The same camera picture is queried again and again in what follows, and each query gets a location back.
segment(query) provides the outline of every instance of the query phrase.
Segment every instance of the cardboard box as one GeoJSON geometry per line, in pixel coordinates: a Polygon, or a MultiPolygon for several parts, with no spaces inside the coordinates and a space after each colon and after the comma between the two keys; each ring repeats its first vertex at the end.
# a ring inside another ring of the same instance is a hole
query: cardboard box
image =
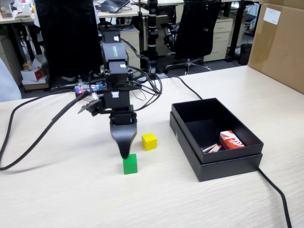
{"type": "Polygon", "coordinates": [[[42,72],[38,68],[29,68],[21,71],[22,77],[27,81],[38,81],[42,78],[42,72]]]}
{"type": "Polygon", "coordinates": [[[42,79],[38,80],[37,82],[33,81],[22,81],[24,82],[23,86],[26,90],[35,90],[35,89],[47,89],[50,87],[50,77],[49,75],[46,77],[43,77],[42,79]]]}
{"type": "Polygon", "coordinates": [[[261,0],[249,66],[304,93],[304,0],[261,0]]]}
{"type": "Polygon", "coordinates": [[[49,75],[44,76],[42,78],[40,78],[38,81],[28,81],[28,80],[22,80],[22,84],[25,85],[37,85],[37,84],[45,84],[48,83],[49,81],[49,75]]]}

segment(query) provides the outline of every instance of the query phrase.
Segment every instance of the paper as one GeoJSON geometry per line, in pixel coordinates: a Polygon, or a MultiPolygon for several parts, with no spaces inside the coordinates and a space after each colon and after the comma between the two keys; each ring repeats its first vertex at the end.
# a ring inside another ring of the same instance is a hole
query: paper
{"type": "Polygon", "coordinates": [[[280,19],[281,12],[275,9],[266,8],[264,15],[264,21],[267,21],[271,24],[277,25],[280,19]]]}

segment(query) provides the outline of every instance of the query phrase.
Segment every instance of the chair leg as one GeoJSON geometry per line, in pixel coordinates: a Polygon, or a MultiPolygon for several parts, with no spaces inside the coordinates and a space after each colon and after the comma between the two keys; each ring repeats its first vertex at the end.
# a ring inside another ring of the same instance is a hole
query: chair leg
{"type": "Polygon", "coordinates": [[[179,66],[185,66],[185,64],[184,64],[184,63],[178,63],[178,64],[167,65],[167,66],[163,69],[163,72],[164,72],[165,74],[167,74],[168,71],[169,71],[170,69],[179,68],[179,66]]]}
{"type": "Polygon", "coordinates": [[[203,68],[208,69],[209,71],[212,71],[209,67],[207,67],[207,66],[205,66],[205,65],[202,65],[202,64],[191,63],[191,65],[194,65],[194,66],[197,66],[197,67],[203,67],[203,68]]]}
{"type": "Polygon", "coordinates": [[[201,59],[195,59],[193,61],[190,61],[191,63],[196,63],[196,62],[199,62],[199,64],[204,64],[204,62],[201,60],[201,59]]]}
{"type": "Polygon", "coordinates": [[[185,75],[188,75],[188,74],[189,74],[189,66],[190,66],[190,65],[186,65],[185,75]]]}

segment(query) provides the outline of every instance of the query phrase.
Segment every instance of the power cord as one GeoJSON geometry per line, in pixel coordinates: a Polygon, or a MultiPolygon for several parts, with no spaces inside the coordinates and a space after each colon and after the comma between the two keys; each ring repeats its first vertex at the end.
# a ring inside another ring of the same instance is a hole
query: power cord
{"type": "Polygon", "coordinates": [[[261,169],[259,167],[257,168],[257,170],[265,178],[265,180],[281,195],[287,227],[292,228],[289,213],[288,213],[287,201],[286,201],[284,193],[263,173],[263,171],[261,171],[261,169]]]}
{"type": "MultiPolygon", "coordinates": [[[[53,94],[60,94],[60,93],[65,93],[65,92],[72,92],[74,90],[72,89],[66,89],[66,90],[60,90],[60,91],[56,91],[56,92],[52,92],[50,94],[46,94],[44,96],[40,96],[40,97],[37,97],[37,98],[34,98],[32,100],[29,100],[29,101],[26,101],[20,105],[18,105],[11,113],[10,115],[10,119],[9,119],[9,126],[8,126],[8,130],[6,132],[6,136],[5,136],[5,139],[4,139],[4,142],[3,142],[3,145],[2,145],[2,148],[0,150],[0,163],[1,163],[1,160],[2,160],[2,157],[3,157],[3,154],[4,154],[4,151],[5,151],[5,148],[7,146],[7,143],[8,143],[8,140],[9,140],[9,136],[10,136],[10,130],[11,130],[11,125],[12,125],[12,122],[13,122],[13,118],[14,118],[14,114],[15,112],[21,108],[22,106],[30,103],[30,102],[33,102],[33,101],[36,101],[36,100],[39,100],[41,98],[44,98],[46,96],[50,96],[50,95],[53,95],[53,94]]],[[[60,119],[60,117],[62,117],[64,115],[64,113],[66,113],[73,105],[75,105],[78,101],[82,100],[83,98],[85,98],[86,96],[90,95],[90,93],[88,91],[85,91],[83,94],[81,94],[79,97],[77,97],[76,99],[74,99],[72,102],[70,102],[68,105],[66,105],[51,121],[51,123],[46,127],[46,129],[42,132],[42,134],[34,141],[34,143],[18,158],[16,159],[14,162],[12,162],[11,164],[5,166],[5,167],[1,167],[0,168],[0,171],[4,171],[4,170],[8,170],[9,168],[15,166],[16,164],[18,164],[21,160],[23,160],[34,148],[35,146],[41,141],[41,139],[47,134],[47,132],[51,129],[51,127],[57,122],[57,120],[60,119]]]]}
{"type": "Polygon", "coordinates": [[[171,77],[178,78],[189,90],[191,90],[196,96],[198,96],[198,98],[200,100],[203,100],[203,98],[201,98],[201,96],[197,92],[195,92],[193,89],[191,89],[190,86],[188,86],[180,77],[178,77],[178,76],[169,76],[168,78],[171,78],[171,77]]]}
{"type": "MultiPolygon", "coordinates": [[[[198,98],[200,100],[203,100],[203,98],[201,98],[201,96],[197,92],[195,92],[193,89],[191,89],[180,77],[169,76],[168,78],[170,78],[170,77],[178,78],[189,90],[191,90],[196,96],[198,96],[198,98]]],[[[281,195],[287,227],[292,228],[289,213],[288,213],[287,201],[286,201],[284,193],[262,172],[262,170],[259,167],[257,168],[257,170],[264,177],[264,179],[281,195]]]]}

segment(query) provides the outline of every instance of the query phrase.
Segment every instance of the desk drawer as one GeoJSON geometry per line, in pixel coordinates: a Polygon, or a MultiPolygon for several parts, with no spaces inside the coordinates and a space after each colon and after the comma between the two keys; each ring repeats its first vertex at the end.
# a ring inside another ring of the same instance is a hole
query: desk drawer
{"type": "Polygon", "coordinates": [[[230,37],[230,32],[214,33],[213,34],[213,43],[228,41],[229,37],[230,37]]]}
{"type": "Polygon", "coordinates": [[[215,27],[213,33],[220,33],[220,32],[231,32],[232,30],[232,21],[226,22],[217,22],[215,23],[215,27]]]}
{"type": "Polygon", "coordinates": [[[213,43],[210,55],[204,57],[204,62],[224,59],[226,57],[228,41],[213,43]]]}

